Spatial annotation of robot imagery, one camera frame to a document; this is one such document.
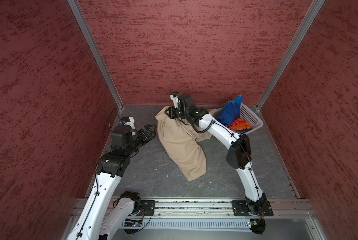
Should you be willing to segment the beige drawstring shorts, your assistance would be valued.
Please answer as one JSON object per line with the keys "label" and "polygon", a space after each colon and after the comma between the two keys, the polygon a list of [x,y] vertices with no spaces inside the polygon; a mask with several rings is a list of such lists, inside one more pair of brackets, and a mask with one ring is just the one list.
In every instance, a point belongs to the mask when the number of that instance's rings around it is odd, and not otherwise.
{"label": "beige drawstring shorts", "polygon": [[207,160],[199,142],[209,140],[212,134],[197,133],[187,120],[182,122],[171,119],[163,107],[155,115],[157,135],[168,156],[180,168],[186,179],[191,182],[207,172]]}

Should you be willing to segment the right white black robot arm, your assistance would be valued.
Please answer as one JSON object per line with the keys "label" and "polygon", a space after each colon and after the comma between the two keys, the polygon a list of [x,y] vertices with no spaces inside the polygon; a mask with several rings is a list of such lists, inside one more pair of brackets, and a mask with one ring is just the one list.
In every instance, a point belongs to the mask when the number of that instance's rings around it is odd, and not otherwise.
{"label": "right white black robot arm", "polygon": [[247,209],[251,216],[264,214],[267,197],[255,176],[250,140],[247,135],[238,135],[217,121],[207,110],[198,108],[191,99],[171,94],[173,106],[164,113],[171,119],[186,120],[198,134],[210,133],[228,150],[226,161],[234,168],[245,189]]}

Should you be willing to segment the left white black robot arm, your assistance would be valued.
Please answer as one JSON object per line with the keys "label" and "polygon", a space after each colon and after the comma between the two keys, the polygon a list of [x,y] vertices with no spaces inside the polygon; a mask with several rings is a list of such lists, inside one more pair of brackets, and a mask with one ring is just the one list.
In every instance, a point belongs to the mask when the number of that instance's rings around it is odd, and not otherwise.
{"label": "left white black robot arm", "polygon": [[156,134],[155,125],[137,130],[132,124],[123,124],[111,131],[111,150],[100,158],[95,167],[91,193],[67,239],[110,240],[129,215],[143,209],[138,193],[124,192],[115,201],[113,211],[105,214],[131,158]]}

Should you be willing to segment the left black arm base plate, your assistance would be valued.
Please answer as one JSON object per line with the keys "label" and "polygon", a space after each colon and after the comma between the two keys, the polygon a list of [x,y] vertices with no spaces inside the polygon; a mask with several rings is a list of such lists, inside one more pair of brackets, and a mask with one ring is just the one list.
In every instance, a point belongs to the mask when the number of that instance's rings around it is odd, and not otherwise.
{"label": "left black arm base plate", "polygon": [[154,215],[154,209],[155,209],[155,200],[141,200],[140,210],[137,213],[136,216],[142,217],[142,216],[148,216],[151,217]]}

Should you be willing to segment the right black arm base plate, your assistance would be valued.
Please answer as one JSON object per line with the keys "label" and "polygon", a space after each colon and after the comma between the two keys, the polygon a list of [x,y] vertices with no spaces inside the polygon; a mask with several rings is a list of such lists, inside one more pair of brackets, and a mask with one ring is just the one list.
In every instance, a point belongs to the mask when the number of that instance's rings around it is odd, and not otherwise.
{"label": "right black arm base plate", "polygon": [[232,209],[235,217],[273,217],[274,213],[270,202],[258,201],[232,201]]}

